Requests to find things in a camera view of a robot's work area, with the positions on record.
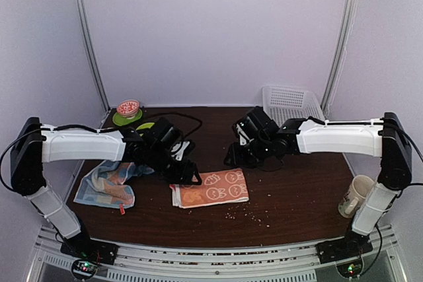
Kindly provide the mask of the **blue patchwork towel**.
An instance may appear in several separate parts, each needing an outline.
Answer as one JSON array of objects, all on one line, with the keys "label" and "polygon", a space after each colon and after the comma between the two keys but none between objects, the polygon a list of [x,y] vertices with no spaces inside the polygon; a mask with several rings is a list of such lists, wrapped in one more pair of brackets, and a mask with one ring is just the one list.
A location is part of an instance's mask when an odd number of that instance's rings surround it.
[{"label": "blue patchwork towel", "polygon": [[82,177],[73,201],[82,205],[128,209],[135,205],[135,194],[127,181],[154,173],[146,165],[105,160]]}]

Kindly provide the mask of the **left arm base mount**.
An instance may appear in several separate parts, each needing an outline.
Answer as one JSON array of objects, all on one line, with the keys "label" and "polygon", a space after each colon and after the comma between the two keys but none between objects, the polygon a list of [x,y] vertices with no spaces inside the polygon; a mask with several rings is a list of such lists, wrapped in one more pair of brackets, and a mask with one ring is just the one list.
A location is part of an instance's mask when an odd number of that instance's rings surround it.
[{"label": "left arm base mount", "polygon": [[118,253],[117,244],[93,240],[83,225],[81,232],[71,238],[56,231],[56,236],[61,238],[60,252],[75,258],[70,271],[76,280],[87,281],[97,274],[102,265],[114,264]]}]

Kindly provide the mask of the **orange bunny pattern towel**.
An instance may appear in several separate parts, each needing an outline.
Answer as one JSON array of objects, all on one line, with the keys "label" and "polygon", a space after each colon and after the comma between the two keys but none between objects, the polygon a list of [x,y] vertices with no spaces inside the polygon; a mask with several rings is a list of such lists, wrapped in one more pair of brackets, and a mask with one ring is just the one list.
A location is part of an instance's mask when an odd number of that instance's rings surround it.
[{"label": "orange bunny pattern towel", "polygon": [[200,174],[201,185],[171,185],[172,205],[181,209],[249,201],[249,191],[240,168]]}]

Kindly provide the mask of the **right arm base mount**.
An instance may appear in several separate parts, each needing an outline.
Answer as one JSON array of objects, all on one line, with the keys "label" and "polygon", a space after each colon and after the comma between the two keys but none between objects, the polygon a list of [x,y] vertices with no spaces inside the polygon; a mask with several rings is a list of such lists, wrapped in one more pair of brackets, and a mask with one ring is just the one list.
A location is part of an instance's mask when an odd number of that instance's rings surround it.
[{"label": "right arm base mount", "polygon": [[320,264],[336,264],[338,274],[348,280],[359,279],[374,265],[365,264],[364,254],[373,251],[369,235],[361,235],[348,229],[346,234],[334,240],[326,240],[315,246]]}]

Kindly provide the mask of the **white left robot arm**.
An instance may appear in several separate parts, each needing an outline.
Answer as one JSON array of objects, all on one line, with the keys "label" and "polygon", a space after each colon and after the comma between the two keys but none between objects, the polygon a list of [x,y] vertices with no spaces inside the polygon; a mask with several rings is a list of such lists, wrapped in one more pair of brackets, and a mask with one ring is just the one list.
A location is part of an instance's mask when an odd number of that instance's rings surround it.
[{"label": "white left robot arm", "polygon": [[29,118],[19,136],[3,151],[10,154],[10,182],[2,185],[29,199],[69,240],[80,258],[89,258],[95,244],[83,232],[83,224],[51,189],[43,175],[43,165],[63,160],[110,160],[146,165],[169,184],[199,186],[198,167],[188,155],[194,148],[182,132],[166,118],[151,127],[93,129],[84,125],[43,125]]}]

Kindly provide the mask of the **white plastic basket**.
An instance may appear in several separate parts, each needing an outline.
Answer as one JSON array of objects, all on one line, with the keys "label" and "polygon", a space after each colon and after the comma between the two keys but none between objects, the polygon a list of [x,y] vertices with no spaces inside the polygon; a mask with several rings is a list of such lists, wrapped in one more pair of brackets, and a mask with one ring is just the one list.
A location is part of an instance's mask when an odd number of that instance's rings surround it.
[{"label": "white plastic basket", "polygon": [[321,106],[311,91],[290,87],[262,87],[262,107],[278,125],[291,118],[314,117],[325,120]]}]

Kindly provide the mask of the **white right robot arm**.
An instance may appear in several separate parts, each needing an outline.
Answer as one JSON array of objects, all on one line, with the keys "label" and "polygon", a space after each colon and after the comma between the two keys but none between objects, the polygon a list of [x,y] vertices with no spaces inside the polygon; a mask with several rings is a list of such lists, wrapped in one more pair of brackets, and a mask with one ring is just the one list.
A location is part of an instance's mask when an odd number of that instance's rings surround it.
[{"label": "white right robot arm", "polygon": [[396,114],[368,121],[331,122],[291,118],[282,125],[261,107],[253,108],[232,126],[238,140],[224,159],[231,167],[258,168],[270,157],[312,153],[350,153],[379,157],[381,170],[375,185],[356,212],[350,232],[339,242],[343,256],[353,256],[395,197],[412,183],[412,141]]}]

